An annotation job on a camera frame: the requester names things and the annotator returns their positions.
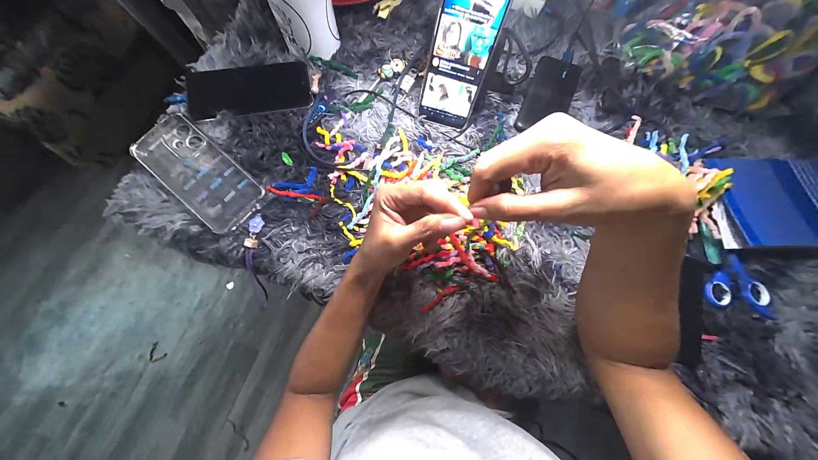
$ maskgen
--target faux fur rug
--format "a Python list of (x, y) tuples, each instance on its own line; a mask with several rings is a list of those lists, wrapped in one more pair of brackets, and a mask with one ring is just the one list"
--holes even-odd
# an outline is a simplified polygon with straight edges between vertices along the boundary
[[(549, 5), (561, 11), (574, 8), (570, 3)], [(354, 67), (361, 78), (350, 79), (325, 70), (324, 89), (341, 94), (369, 88), (377, 78), (376, 69), (389, 58), (415, 52), (427, 43), (438, 5), (405, 0), (387, 20), (377, 19), (370, 8), (365, 5), (337, 10), (342, 47), (336, 58)], [(567, 22), (566, 27), (573, 29), (578, 22), (576, 15)], [(594, 17), (591, 22), (597, 47), (602, 49), (608, 45), (605, 37), (612, 36), (611, 27), (603, 18)], [(530, 48), (545, 43), (558, 29), (553, 20), (528, 18), (516, 12), (510, 13), (508, 25)], [(565, 46), (560, 38), (546, 53), (560, 56)], [(285, 51), (267, 3), (243, 0), (222, 40), (194, 68), (212, 70), (293, 59)], [(638, 110), (649, 118), (648, 129), (662, 129), (663, 134), (675, 138), (690, 133), (688, 146), (693, 148), (728, 137), (730, 145), (720, 152), (723, 156), (786, 157), (797, 155), (802, 148), (789, 145), (786, 138), (762, 122), (738, 120), (692, 106), (684, 97), (654, 90), (638, 75), (623, 73), (619, 79), (615, 72), (594, 72), (584, 53), (578, 52), (578, 60), (586, 71), (571, 114), (595, 128), (616, 128)], [(521, 70), (518, 57), (511, 63), (515, 71)], [(614, 89), (615, 99), (629, 109), (616, 115), (603, 113), (599, 108), (600, 88), (608, 88), (605, 97), (611, 97)], [(414, 110), (419, 92), (416, 85), (400, 104)], [(510, 124), (519, 100), (490, 93), (461, 140), (481, 147), (497, 125), (498, 111), (509, 114), (505, 132), (513, 135)], [(372, 147), (380, 140), (387, 111), (386, 103), (376, 103), (373, 110), (358, 116), (341, 132), (345, 138)], [(222, 115), (203, 124), (203, 129), (260, 182), (299, 182), (308, 172), (300, 137), (303, 115), (303, 110), (240, 118)], [(400, 112), (396, 124), (407, 131), (409, 138), (424, 134), (450, 151), (465, 150), (445, 142), (436, 128), (418, 124)], [(621, 129), (614, 135), (624, 138)], [(294, 166), (282, 163), (282, 151), (290, 153)], [(526, 179), (530, 192), (537, 183), (536, 177)], [(361, 205), (360, 196), (345, 199)], [(337, 224), (345, 211), (341, 206), (327, 205), (311, 220), (311, 210), (309, 204), (278, 198), (265, 204), (261, 211), (266, 222), (263, 234), (270, 234), (272, 249), (260, 245), (255, 268), (294, 291), (327, 300), (345, 270), (341, 259), (349, 249), (348, 241)], [(142, 168), (122, 178), (109, 199), (106, 214), (198, 260), (235, 268), (243, 265), (241, 243), (246, 225), (222, 235), (212, 233)], [(573, 230), (565, 225), (528, 223), (522, 247), (511, 257), (510, 289), (494, 285), (461, 292), (428, 313), (421, 313), (420, 307), (435, 297), (433, 285), (412, 273), (402, 273), (384, 286), (371, 323), (423, 350), (433, 361), (446, 363), (455, 371), (474, 376), (478, 383), (507, 394), (553, 399), (587, 397), (593, 391), (589, 390), (573, 320), (573, 294), (587, 244), (572, 237)], [(702, 366), (677, 371), (752, 457), (815, 457), (818, 262), (763, 255), (744, 258), (753, 276), (770, 288), (779, 320), (753, 318), (751, 310), (741, 304), (726, 311), (706, 305), (707, 333), (722, 340), (704, 344)]]

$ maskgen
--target hand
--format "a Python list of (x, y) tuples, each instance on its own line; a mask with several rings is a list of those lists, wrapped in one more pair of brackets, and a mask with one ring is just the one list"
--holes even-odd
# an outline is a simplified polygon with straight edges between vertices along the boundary
[(374, 203), (353, 264), (380, 274), (405, 260), (418, 243), (460, 230), (473, 218), (440, 180), (382, 183)]
[[(542, 191), (501, 193), (519, 173), (541, 174)], [(480, 157), (469, 202), (475, 218), (600, 225), (690, 214), (695, 191), (654, 153), (556, 113)]]

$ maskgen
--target black smartphone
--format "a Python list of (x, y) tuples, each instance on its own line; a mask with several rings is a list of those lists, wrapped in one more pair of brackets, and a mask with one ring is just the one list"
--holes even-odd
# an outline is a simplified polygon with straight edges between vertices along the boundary
[(426, 76), (420, 115), (461, 129), (486, 80), (488, 57), (506, 18), (510, 0), (443, 0)]
[(191, 72), (187, 111), (194, 120), (211, 120), (221, 110), (237, 115), (312, 105), (307, 64), (302, 61)]

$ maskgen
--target scissors handle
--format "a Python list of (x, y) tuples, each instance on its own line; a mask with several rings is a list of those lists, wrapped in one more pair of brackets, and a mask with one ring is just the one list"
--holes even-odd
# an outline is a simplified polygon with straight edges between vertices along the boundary
[(747, 300), (747, 303), (764, 318), (775, 319), (775, 315), (767, 308), (771, 297), (766, 286), (750, 277), (739, 280), (739, 283), (741, 284), (741, 295)]
[(739, 256), (730, 253), (727, 256), (727, 266), (730, 267), (731, 271), (735, 272), (741, 288), (741, 296), (747, 300), (747, 303), (764, 318), (775, 319), (775, 315), (768, 308), (772, 300), (770, 292), (764, 284), (750, 277), (741, 264)]
[(730, 305), (733, 300), (733, 293), (730, 292), (730, 277), (727, 276), (727, 273), (719, 271), (713, 274), (710, 281), (704, 285), (704, 297), (714, 307), (720, 309), (725, 309)]

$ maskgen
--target blue folder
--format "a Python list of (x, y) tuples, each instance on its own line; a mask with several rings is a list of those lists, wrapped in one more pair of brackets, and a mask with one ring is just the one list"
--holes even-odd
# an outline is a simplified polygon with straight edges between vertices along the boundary
[(707, 159), (735, 171), (724, 203), (747, 246), (818, 246), (818, 160)]

